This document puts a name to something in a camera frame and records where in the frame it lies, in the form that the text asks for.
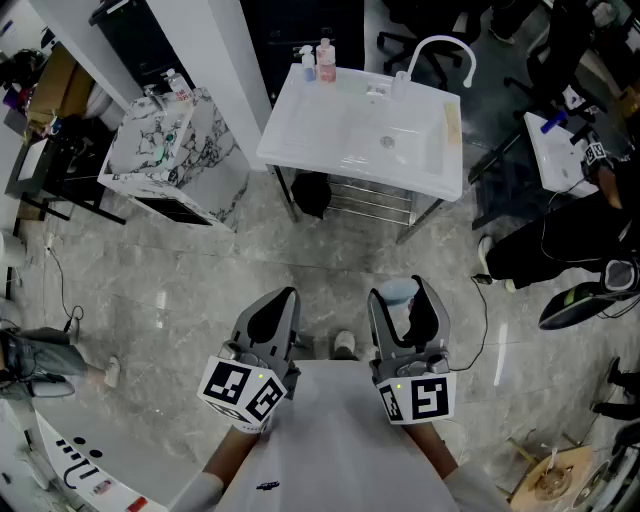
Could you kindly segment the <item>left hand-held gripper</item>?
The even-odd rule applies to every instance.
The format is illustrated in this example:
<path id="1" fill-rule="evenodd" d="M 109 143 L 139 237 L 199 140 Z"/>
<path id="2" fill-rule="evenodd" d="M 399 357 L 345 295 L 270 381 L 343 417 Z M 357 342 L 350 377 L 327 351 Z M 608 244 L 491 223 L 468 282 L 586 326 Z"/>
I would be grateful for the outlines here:
<path id="1" fill-rule="evenodd" d="M 197 396 L 240 431 L 264 430 L 281 402 L 293 398 L 301 374 L 290 355 L 300 314 L 300 295 L 290 286 L 251 304 L 209 358 Z"/>

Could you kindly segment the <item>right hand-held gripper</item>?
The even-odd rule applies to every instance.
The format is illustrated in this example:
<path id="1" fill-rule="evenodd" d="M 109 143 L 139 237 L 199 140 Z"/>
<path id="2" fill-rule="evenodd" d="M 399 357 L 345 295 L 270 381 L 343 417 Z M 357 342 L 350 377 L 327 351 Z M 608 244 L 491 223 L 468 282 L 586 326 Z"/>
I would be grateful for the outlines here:
<path id="1" fill-rule="evenodd" d="M 372 288 L 367 311 L 379 358 L 369 362 L 373 383 L 392 425 L 415 425 L 453 416 L 456 374 L 449 367 L 444 348 L 450 336 L 450 318 L 436 291 L 420 276 L 413 296 L 406 340 L 416 349 L 427 349 L 400 357 L 403 348 L 386 302 Z"/>

